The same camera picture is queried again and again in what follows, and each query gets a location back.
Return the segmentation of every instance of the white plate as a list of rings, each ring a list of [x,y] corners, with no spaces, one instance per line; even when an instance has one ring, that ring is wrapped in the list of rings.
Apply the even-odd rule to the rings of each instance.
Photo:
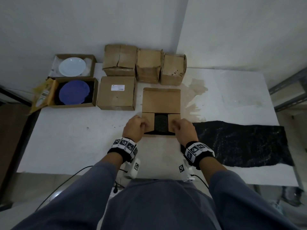
[[[85,70],[85,61],[78,57],[67,58],[59,65],[59,72],[65,77],[79,76]]]

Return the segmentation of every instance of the cardboard box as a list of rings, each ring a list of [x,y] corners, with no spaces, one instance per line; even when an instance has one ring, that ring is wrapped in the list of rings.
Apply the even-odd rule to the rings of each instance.
[[[103,70],[107,76],[135,77],[137,47],[109,44],[104,47]]]
[[[180,85],[187,70],[185,55],[163,55],[161,85]]]
[[[48,77],[65,77],[59,72],[58,67],[63,60],[71,57],[81,58],[85,61],[86,64],[86,68],[83,74],[86,73],[87,75],[82,76],[81,74],[77,77],[94,77],[95,64],[97,63],[97,60],[95,56],[91,54],[56,54],[54,56],[51,71]]]
[[[136,70],[139,82],[157,84],[159,82],[162,51],[139,49]]]
[[[54,103],[54,97],[56,90],[60,83],[68,82],[72,80],[81,80],[81,81],[93,81],[94,82],[94,91],[92,96],[91,103],[83,103],[76,105],[56,105]],[[33,89],[35,92],[34,101],[30,113],[33,113],[41,108],[50,106],[52,108],[75,108],[75,107],[92,107],[96,106],[97,102],[97,93],[98,93],[98,81],[94,77],[54,77],[48,78],[43,84]]]
[[[149,126],[145,128],[145,134],[149,135],[175,135],[171,128],[173,119],[180,118],[180,89],[173,88],[144,88],[142,117],[147,118]],[[157,131],[155,118],[158,115],[167,117],[168,132]]]
[[[135,77],[102,77],[97,106],[102,110],[135,110]]]

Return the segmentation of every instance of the left hand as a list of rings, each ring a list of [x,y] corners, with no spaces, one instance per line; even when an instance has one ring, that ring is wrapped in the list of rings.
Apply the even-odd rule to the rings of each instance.
[[[138,115],[129,119],[128,123],[124,127],[122,136],[132,139],[135,143],[139,142],[145,131],[145,127],[149,125],[149,122],[145,118],[141,118]]]

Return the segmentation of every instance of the black cloth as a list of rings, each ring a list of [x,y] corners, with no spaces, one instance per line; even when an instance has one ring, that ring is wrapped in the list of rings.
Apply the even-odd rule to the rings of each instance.
[[[238,125],[223,121],[193,123],[198,139],[225,166],[294,166],[284,127]]]

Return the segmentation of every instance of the wristband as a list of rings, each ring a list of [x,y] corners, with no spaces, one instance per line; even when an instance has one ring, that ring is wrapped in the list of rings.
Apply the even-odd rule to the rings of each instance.
[[[136,143],[132,139],[120,137],[114,141],[107,154],[110,152],[119,153],[124,163],[126,161],[132,162],[135,155],[138,153],[138,149],[136,148]]]
[[[197,141],[191,141],[186,144],[186,150],[184,157],[187,159],[190,165],[200,170],[199,162],[205,157],[215,157],[214,151],[207,145]]]

